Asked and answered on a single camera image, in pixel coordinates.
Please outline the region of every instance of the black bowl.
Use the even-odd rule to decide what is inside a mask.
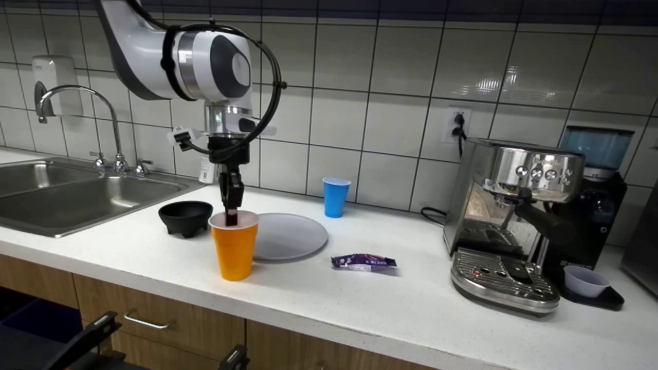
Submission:
[[[207,228],[211,205],[204,202],[176,202],[162,205],[159,214],[168,234],[193,239]]]

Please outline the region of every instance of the tile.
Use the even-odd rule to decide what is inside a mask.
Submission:
[[[100,149],[96,122],[89,118],[59,118],[69,159],[89,161]]]
[[[28,118],[23,108],[0,106],[0,126],[6,145],[35,149]]]
[[[652,0],[607,0],[602,24],[658,24],[658,4]]]
[[[262,154],[262,186],[306,193],[308,145],[265,142]]]
[[[96,14],[81,18],[89,69],[112,69],[114,62]]]
[[[265,22],[263,41],[275,53],[287,84],[313,86],[315,24]],[[263,67],[263,80],[271,80],[270,67]]]
[[[8,18],[0,13],[0,62],[17,62],[13,36],[8,33]]]
[[[419,161],[412,198],[412,211],[419,211],[421,208],[449,211],[456,174],[458,165]]]
[[[519,33],[501,103],[569,106],[592,36]]]
[[[318,24],[315,86],[369,91],[375,27]]]
[[[356,199],[360,151],[310,145],[308,157],[308,196],[325,196],[325,177],[351,181],[347,202]]]
[[[310,142],[362,148],[367,98],[367,92],[315,91]]]
[[[308,0],[263,0],[263,14],[316,16],[316,1],[308,1]]]
[[[38,112],[28,110],[28,123],[33,129],[38,151],[67,157],[59,118],[50,118],[47,123],[40,123]]]
[[[380,0],[383,18],[443,20],[449,0]]]
[[[567,119],[567,127],[569,126],[632,131],[633,138],[632,138],[629,148],[627,148],[624,162],[618,167],[618,173],[625,174],[632,165],[632,159],[636,154],[636,148],[642,140],[646,118],[572,110],[572,114]]]
[[[76,67],[87,67],[87,55],[76,16],[42,16],[50,55],[66,55]]]
[[[174,173],[172,143],[166,142],[168,129],[136,126],[137,159],[152,161],[155,169]]]
[[[415,159],[364,151],[358,202],[410,210],[415,165]]]
[[[573,106],[648,114],[658,96],[656,50],[656,36],[596,36]]]
[[[38,14],[13,14],[8,27],[19,63],[30,63],[35,55],[47,55],[44,24]]]
[[[262,0],[210,0],[211,14],[262,14]]]
[[[263,89],[263,104],[270,100],[270,89]],[[278,133],[271,140],[284,142],[308,142],[310,129],[310,89],[286,89],[275,110],[271,127],[278,127]]]
[[[418,157],[427,98],[370,94],[364,149]]]
[[[378,27],[372,91],[427,96],[437,43],[441,29]]]
[[[171,127],[168,100],[143,100],[130,92],[130,108],[136,123]]]
[[[653,186],[658,183],[658,119],[646,127],[636,159],[625,177],[632,185]]]
[[[513,33],[506,30],[446,30],[433,96],[495,100],[510,43]]]
[[[650,202],[650,196],[650,186],[627,186],[607,245],[627,246],[633,240],[636,226],[646,204]]]
[[[596,24],[605,0],[531,0],[522,4],[522,22]]]
[[[378,0],[318,0],[318,16],[337,18],[375,18],[378,14]]]
[[[171,123],[172,127],[206,129],[206,103],[171,98]]]
[[[162,4],[164,20],[168,14],[206,14],[206,16],[210,16],[210,1],[207,0],[161,0],[161,4]]]
[[[464,131],[468,140],[488,138],[494,123],[494,103],[464,103],[464,100],[432,100],[421,159],[458,162],[458,145],[452,138],[455,110],[467,112]]]
[[[21,78],[15,63],[0,63],[0,104],[24,108]]]
[[[494,118],[494,140],[558,145],[567,110],[500,104]]]
[[[112,162],[118,157],[116,131],[106,119],[98,119],[96,126],[100,136],[100,151],[105,161]],[[136,165],[136,142],[131,127],[131,123],[120,122],[121,151],[130,167]]]
[[[450,20],[516,22],[522,0],[450,0]]]
[[[120,122],[131,122],[127,89],[116,71],[89,71],[90,89],[98,91],[118,112]],[[112,119],[106,104],[95,98],[95,112],[98,119]]]

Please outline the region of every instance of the drawer handle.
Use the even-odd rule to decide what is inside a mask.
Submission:
[[[141,321],[137,316],[131,316],[134,313],[136,310],[130,310],[127,315],[123,315],[123,321],[136,323],[136,324],[141,324],[141,327],[148,327],[148,329],[155,329],[155,331],[166,331],[168,329],[168,323],[159,324],[159,323]]]

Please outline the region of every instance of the plastic cup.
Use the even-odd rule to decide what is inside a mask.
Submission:
[[[253,211],[238,211],[238,223],[227,226],[227,215],[214,214],[207,220],[207,226],[211,231],[221,275],[230,282],[249,277],[260,215]]]
[[[345,202],[351,181],[326,177],[325,183],[325,215],[341,218],[345,211]]]

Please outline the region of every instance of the purple wrapper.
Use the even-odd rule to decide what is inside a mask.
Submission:
[[[369,252],[331,256],[331,265],[335,270],[372,270],[372,272],[388,272],[396,268],[395,258],[369,254]]]

